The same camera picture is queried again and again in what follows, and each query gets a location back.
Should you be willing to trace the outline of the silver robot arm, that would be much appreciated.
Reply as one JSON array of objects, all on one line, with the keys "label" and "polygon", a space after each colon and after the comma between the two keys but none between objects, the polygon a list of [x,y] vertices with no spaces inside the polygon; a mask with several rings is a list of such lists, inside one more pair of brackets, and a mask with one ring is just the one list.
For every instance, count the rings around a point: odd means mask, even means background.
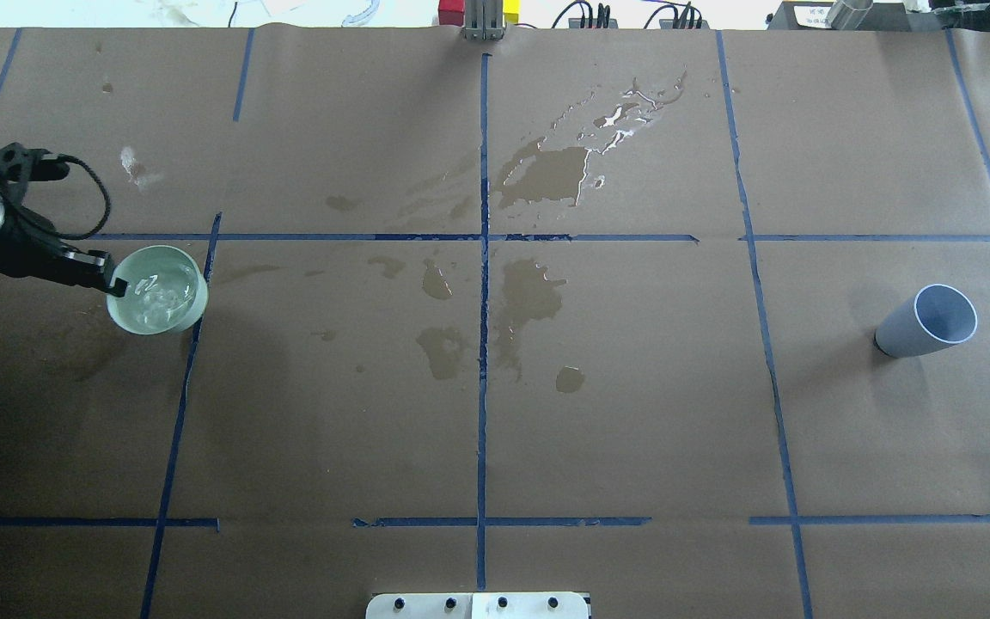
[{"label": "silver robot arm", "polygon": [[23,194],[22,181],[13,183],[0,176],[0,274],[89,287],[109,297],[123,297],[127,284],[115,277],[113,255],[71,244],[102,231],[105,223],[99,222],[82,234],[67,234],[50,219],[23,206]]}]

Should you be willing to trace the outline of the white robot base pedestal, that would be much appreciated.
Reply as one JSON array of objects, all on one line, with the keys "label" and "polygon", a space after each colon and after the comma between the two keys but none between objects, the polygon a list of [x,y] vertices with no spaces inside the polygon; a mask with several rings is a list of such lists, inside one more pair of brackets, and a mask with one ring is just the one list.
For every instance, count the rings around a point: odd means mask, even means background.
[{"label": "white robot base pedestal", "polygon": [[365,618],[590,618],[590,597],[576,591],[378,594]]}]

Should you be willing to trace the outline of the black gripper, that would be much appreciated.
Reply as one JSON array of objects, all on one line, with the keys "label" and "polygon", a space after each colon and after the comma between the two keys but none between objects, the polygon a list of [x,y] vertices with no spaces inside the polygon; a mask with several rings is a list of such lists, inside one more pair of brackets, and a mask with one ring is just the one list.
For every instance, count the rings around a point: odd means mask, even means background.
[{"label": "black gripper", "polygon": [[35,277],[61,285],[88,287],[108,297],[125,296],[127,282],[115,275],[112,254],[83,252],[53,234],[40,231],[0,205],[0,273]]}]

